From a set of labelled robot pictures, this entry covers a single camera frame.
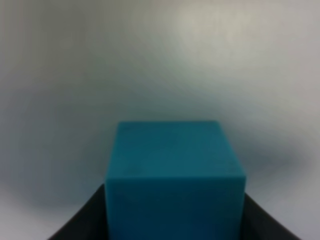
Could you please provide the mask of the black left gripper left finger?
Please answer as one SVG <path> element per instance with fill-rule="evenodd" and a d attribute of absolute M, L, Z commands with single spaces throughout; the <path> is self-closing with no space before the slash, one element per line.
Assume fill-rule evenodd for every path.
<path fill-rule="evenodd" d="M 105 188 L 102 184 L 86 204 L 51 240 L 108 240 Z"/>

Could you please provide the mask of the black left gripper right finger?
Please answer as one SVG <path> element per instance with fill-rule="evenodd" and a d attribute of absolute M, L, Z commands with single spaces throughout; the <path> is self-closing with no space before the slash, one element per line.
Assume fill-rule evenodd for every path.
<path fill-rule="evenodd" d="M 245 194 L 241 220 L 242 240 L 300 240 Z"/>

